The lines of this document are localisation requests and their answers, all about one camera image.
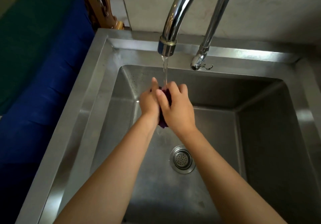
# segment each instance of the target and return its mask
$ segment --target right hand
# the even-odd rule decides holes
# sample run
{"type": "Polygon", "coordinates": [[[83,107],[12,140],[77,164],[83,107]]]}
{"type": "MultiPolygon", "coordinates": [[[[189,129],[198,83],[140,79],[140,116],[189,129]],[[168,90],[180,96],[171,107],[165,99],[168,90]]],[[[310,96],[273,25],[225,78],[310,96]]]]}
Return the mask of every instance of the right hand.
{"type": "Polygon", "coordinates": [[[170,82],[166,88],[171,93],[171,106],[164,92],[159,89],[156,90],[157,100],[167,125],[178,137],[181,137],[196,129],[193,105],[188,98],[185,84],[177,86],[175,82],[170,82]]]}

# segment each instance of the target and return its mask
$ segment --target purple cloth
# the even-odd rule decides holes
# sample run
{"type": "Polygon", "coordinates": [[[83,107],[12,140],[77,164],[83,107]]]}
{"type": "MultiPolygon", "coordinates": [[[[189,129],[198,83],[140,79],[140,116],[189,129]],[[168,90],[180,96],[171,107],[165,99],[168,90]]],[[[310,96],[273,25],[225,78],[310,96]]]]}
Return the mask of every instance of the purple cloth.
{"type": "MultiPolygon", "coordinates": [[[[171,106],[171,105],[172,105],[172,97],[171,97],[171,94],[170,94],[170,90],[169,90],[169,89],[166,89],[166,90],[163,90],[163,92],[165,93],[165,95],[166,95],[166,97],[167,97],[167,100],[168,100],[168,103],[169,103],[170,106],[171,106]]],[[[167,123],[165,122],[165,119],[164,119],[163,112],[162,112],[162,109],[161,109],[161,108],[160,108],[158,125],[160,125],[163,129],[164,129],[165,127],[168,127],[168,126],[167,126],[167,123]]]]}

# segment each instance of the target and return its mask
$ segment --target drain strainer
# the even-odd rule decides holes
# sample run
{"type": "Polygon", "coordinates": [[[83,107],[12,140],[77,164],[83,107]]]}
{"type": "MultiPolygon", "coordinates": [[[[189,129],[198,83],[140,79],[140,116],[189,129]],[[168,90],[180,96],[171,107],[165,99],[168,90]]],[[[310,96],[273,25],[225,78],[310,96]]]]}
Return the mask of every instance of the drain strainer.
{"type": "Polygon", "coordinates": [[[195,162],[183,145],[177,146],[172,150],[170,164],[180,174],[190,173],[195,168],[195,162]]]}

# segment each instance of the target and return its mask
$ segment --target left hand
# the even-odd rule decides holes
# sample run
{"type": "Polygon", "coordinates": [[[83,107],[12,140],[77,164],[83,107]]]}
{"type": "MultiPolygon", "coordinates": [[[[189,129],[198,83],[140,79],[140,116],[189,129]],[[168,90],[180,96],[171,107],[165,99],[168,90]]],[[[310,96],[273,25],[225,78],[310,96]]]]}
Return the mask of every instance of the left hand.
{"type": "Polygon", "coordinates": [[[142,116],[147,115],[153,121],[158,123],[159,120],[159,104],[156,97],[156,90],[158,89],[158,82],[156,78],[151,79],[151,88],[143,92],[139,98],[139,105],[142,110],[142,116]]]}

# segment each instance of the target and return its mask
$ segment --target running water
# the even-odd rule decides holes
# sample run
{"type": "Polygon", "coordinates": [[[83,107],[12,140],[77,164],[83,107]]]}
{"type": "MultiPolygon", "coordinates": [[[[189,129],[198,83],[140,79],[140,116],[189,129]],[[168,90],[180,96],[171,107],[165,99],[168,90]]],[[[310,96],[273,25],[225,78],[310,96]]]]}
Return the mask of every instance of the running water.
{"type": "Polygon", "coordinates": [[[168,57],[162,56],[162,59],[163,59],[163,71],[164,71],[164,86],[163,86],[163,88],[165,88],[167,85],[168,57]]]}

